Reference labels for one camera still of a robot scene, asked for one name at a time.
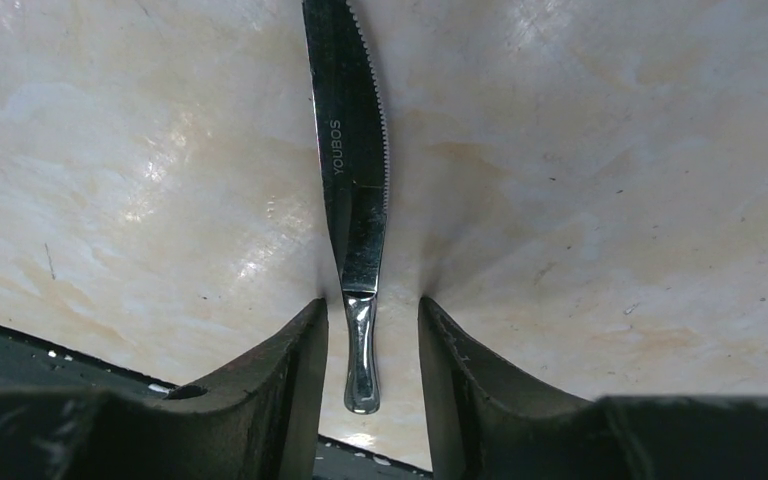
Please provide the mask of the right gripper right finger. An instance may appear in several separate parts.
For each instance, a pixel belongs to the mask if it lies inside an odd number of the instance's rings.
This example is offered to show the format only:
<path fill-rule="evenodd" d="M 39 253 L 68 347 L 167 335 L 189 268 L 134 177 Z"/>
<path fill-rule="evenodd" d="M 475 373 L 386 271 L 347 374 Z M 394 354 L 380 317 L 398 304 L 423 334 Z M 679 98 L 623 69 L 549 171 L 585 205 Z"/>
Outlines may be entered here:
<path fill-rule="evenodd" d="M 589 401 L 516 367 L 428 297 L 418 334 L 437 479 L 768 479 L 768 396 Z"/>

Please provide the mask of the dark slim utensil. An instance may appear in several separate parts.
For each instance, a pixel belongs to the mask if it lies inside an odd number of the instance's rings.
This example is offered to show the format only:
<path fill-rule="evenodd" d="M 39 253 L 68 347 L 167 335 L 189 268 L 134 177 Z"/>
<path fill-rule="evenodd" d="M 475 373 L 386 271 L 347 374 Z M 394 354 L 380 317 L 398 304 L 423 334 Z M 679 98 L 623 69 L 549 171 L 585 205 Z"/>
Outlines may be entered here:
<path fill-rule="evenodd" d="M 327 229 L 346 315 L 345 408 L 381 404 L 374 351 L 389 203 L 390 152 L 381 86 L 350 1 L 302 4 Z"/>

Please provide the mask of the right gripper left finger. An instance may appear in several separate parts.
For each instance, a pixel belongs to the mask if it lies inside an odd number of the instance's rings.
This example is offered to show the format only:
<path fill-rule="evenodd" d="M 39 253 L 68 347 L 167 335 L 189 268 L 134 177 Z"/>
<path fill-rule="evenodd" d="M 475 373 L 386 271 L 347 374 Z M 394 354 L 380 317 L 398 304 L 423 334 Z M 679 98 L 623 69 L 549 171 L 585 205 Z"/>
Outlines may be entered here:
<path fill-rule="evenodd" d="M 327 346 L 316 299 L 176 386 L 0 326 L 0 479 L 309 479 Z"/>

